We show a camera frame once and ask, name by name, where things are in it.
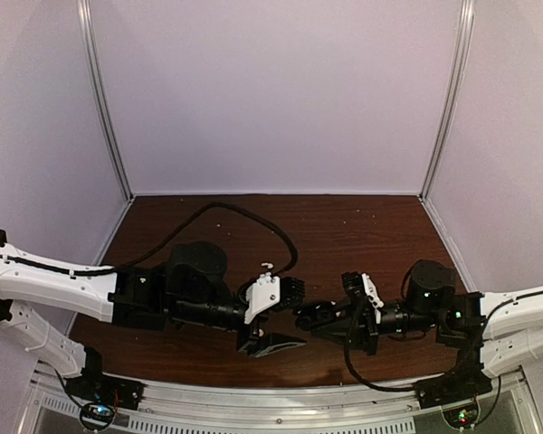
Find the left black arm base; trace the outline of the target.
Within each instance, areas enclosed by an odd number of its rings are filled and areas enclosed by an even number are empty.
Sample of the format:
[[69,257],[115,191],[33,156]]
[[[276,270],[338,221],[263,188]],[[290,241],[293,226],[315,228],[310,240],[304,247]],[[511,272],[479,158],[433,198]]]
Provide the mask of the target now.
[[144,392],[139,381],[107,375],[102,371],[102,356],[94,348],[85,347],[85,364],[80,375],[66,380],[71,396],[96,401],[120,409],[137,410]]

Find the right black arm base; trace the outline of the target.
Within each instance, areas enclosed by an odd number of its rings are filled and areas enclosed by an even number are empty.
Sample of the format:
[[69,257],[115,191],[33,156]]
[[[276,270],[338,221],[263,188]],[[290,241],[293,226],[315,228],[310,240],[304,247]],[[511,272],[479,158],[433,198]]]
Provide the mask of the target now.
[[449,373],[415,383],[415,395],[422,409],[466,401],[492,391],[492,379],[482,372],[480,351],[464,353],[464,349],[459,351],[457,365]]

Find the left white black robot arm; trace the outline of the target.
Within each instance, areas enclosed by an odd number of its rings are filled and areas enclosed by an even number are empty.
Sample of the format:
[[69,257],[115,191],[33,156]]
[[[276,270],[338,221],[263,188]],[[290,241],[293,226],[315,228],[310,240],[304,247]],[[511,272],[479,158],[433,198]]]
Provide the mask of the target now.
[[100,354],[65,337],[34,304],[133,329],[162,331],[173,322],[232,332],[237,351],[256,358],[302,347],[300,338],[263,332],[262,323],[271,311],[296,307],[303,282],[265,272],[239,297],[224,282],[227,265],[221,248],[198,241],[176,245],[150,269],[87,267],[20,250],[0,230],[0,330],[63,378],[76,379],[92,401],[112,392]]

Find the black earbud charging case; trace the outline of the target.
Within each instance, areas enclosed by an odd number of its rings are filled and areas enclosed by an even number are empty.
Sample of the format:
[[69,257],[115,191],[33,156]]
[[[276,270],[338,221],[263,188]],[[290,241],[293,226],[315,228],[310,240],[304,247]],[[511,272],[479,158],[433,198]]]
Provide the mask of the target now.
[[337,316],[299,316],[299,308],[293,311],[293,315],[295,315],[295,326],[301,331],[308,332],[313,327],[332,324],[338,319]]

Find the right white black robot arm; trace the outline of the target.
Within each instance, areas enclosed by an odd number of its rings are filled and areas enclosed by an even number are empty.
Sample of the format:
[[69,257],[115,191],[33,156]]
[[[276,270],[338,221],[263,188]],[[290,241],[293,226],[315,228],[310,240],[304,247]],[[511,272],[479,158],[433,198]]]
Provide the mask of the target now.
[[353,376],[352,352],[376,354],[383,336],[404,341],[412,333],[434,333],[436,343],[458,352],[455,366],[434,382],[446,381],[446,391],[461,400],[481,378],[543,358],[543,286],[460,294],[456,278],[455,269],[420,259],[406,272],[400,298],[384,301],[368,274],[347,272],[341,277],[344,299],[296,309],[295,325],[341,345]]

